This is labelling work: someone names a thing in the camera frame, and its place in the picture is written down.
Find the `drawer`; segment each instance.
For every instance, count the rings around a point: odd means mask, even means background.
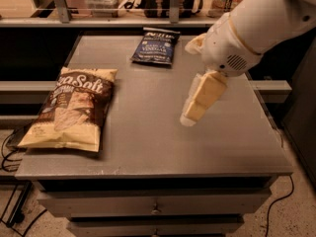
[[[252,213],[270,196],[263,190],[173,190],[41,193],[56,217]]]
[[[67,229],[77,237],[127,236],[195,236],[225,234],[243,224],[237,216],[226,217],[145,217],[130,219],[99,219],[69,222]]]

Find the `table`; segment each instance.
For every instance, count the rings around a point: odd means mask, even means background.
[[[29,149],[16,174],[76,236],[206,236],[234,231],[292,168],[247,77],[193,127],[180,124],[200,57],[181,36],[171,67],[132,63],[142,36],[86,33],[68,67],[117,68],[95,154]]]

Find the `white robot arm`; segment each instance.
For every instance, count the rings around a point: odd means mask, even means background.
[[[278,43],[315,27],[316,0],[243,0],[186,46],[201,54],[206,73],[195,78],[181,123],[191,126],[201,119],[225,91],[226,77],[245,73]]]

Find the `floor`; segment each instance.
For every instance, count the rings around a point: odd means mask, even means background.
[[[0,130],[0,141],[2,142],[11,130]],[[269,235],[272,237],[307,237],[315,236],[316,232],[316,193],[311,186],[302,166],[300,165],[289,141],[282,130],[276,132],[279,143],[284,148],[285,156],[294,167],[291,178],[294,184],[293,193],[276,202],[269,213]],[[4,154],[9,150],[4,147]],[[21,158],[22,155],[15,155],[11,159]],[[14,175],[0,170],[0,176]],[[13,190],[12,186],[0,186],[0,213],[5,208]],[[271,187],[271,197],[260,207],[256,213],[244,215],[245,224],[236,232],[227,234],[226,237],[264,237],[267,232],[267,215],[269,206],[278,198],[287,196],[292,191],[290,177],[279,177]],[[23,235],[30,223],[44,210],[37,202],[37,189],[32,189],[23,207],[25,219],[16,223],[13,227],[19,231],[7,228],[4,223],[0,224],[0,237],[18,237]],[[30,228],[27,237],[73,237],[66,230],[67,219],[54,218],[49,212],[45,212]]]

